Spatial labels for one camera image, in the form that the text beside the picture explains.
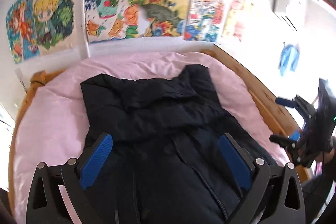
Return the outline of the person's right hand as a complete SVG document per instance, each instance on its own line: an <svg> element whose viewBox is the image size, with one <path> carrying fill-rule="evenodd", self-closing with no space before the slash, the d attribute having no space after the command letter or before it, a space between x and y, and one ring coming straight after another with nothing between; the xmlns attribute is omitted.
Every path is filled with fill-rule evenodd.
<svg viewBox="0 0 336 224"><path fill-rule="evenodd" d="M316 158L316 162L324 162L325 164L332 161L335 156L335 136L332 136L333 149L330 152L321 152Z"/></svg>

